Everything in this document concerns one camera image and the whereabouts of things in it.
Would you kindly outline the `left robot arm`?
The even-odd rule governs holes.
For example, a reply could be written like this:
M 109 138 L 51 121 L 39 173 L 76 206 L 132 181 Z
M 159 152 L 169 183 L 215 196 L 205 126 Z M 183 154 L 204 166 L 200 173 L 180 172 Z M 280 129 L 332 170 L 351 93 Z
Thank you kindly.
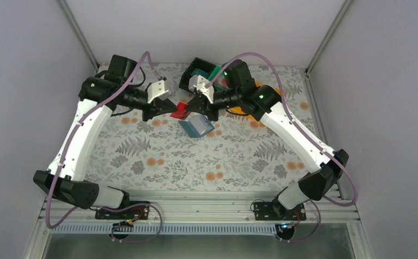
M 107 70 L 82 83 L 76 114 L 64 143 L 48 168 L 37 170 L 33 177 L 49 198 L 82 209 L 108 207 L 118 219 L 129 214 L 131 205 L 125 191 L 86 181 L 85 176 L 96 140 L 117 106 L 140 110 L 143 121 L 177 110 L 168 99 L 171 89 L 166 78 L 160 74 L 144 90 L 131 84 L 131 73 L 140 70 L 134 60 L 114 55 Z

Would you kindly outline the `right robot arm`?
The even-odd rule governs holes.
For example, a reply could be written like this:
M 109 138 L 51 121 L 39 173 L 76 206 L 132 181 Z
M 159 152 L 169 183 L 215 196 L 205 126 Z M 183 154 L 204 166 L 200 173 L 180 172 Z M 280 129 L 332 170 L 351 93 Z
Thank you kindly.
M 204 76 L 189 75 L 188 90 L 196 96 L 188 103 L 187 110 L 217 121 L 220 110 L 240 107 L 245 114 L 271 129 L 301 159 L 309 172 L 273 199 L 272 211 L 276 218 L 285 220 L 297 205 L 324 198 L 341 178 L 342 167 L 349 158 L 347 152 L 334 150 L 314 135 L 288 109 L 274 88 L 258 87 L 242 60 L 229 64 L 224 76 L 227 88 L 215 90 Z

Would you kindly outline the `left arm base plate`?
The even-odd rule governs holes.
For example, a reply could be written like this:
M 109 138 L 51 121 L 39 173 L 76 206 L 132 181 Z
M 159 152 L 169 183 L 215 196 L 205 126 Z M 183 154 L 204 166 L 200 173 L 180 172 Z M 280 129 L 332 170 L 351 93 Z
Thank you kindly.
M 105 209 L 96 210 L 96 220 L 147 220 L 149 216 L 149 201 L 129 201 L 124 209 Z

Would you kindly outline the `blue leather card holder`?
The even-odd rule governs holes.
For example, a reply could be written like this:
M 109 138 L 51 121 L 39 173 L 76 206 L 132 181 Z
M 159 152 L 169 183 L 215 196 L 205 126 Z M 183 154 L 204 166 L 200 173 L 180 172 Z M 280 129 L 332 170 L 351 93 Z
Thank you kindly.
M 212 123 L 204 115 L 195 115 L 189 120 L 178 122 L 190 138 L 202 138 L 215 129 Z

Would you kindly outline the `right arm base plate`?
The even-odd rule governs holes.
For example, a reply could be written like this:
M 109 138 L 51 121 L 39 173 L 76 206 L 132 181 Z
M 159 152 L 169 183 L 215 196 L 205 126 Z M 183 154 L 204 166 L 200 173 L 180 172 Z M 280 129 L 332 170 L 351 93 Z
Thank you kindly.
M 278 202 L 254 200 L 250 205 L 257 221 L 304 221 L 307 219 L 304 204 L 286 209 Z

